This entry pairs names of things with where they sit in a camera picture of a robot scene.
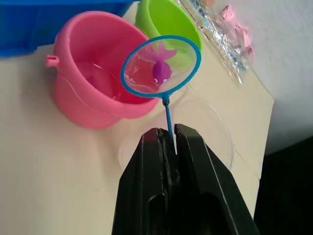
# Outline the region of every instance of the table surface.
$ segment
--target table surface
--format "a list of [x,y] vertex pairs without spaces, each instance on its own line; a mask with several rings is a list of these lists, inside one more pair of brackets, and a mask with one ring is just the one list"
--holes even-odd
[[[135,8],[124,17],[132,23]],[[123,171],[114,141],[141,119],[103,130],[69,121],[52,97],[56,71],[44,65],[52,49],[0,60],[0,234],[110,234]],[[191,85],[228,126],[231,172],[253,215],[273,98],[252,71],[238,86],[210,46]]]

